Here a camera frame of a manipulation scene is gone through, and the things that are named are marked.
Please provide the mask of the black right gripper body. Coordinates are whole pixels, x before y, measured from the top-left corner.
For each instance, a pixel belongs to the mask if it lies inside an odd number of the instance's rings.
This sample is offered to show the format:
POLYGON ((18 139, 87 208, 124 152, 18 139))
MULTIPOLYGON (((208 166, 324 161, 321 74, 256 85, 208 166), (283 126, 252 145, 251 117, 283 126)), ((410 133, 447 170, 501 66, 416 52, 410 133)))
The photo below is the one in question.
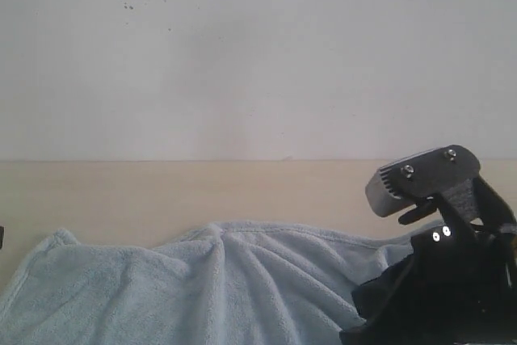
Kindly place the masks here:
POLYGON ((387 339, 515 339, 514 239, 482 225, 414 236, 412 268, 375 324, 387 339))

